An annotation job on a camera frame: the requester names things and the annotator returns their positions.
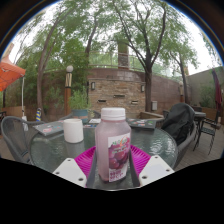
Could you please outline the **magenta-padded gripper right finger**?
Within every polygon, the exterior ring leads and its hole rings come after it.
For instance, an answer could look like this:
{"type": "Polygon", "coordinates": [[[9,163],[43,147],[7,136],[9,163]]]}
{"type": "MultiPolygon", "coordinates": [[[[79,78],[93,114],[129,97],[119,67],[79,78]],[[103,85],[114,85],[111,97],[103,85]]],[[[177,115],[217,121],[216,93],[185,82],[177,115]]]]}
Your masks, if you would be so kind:
{"type": "Polygon", "coordinates": [[[134,187],[143,187],[174,172],[159,155],[150,156],[134,145],[129,161],[134,187]]]}

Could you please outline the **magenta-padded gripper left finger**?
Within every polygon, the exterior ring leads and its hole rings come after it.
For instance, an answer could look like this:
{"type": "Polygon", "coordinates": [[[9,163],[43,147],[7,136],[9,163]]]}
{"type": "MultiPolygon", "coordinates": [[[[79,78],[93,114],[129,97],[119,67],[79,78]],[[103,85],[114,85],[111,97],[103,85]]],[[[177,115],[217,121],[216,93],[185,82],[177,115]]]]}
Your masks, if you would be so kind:
{"type": "Polygon", "coordinates": [[[95,182],[96,147],[91,147],[76,158],[66,158],[53,172],[78,186],[91,188],[95,182]]]}

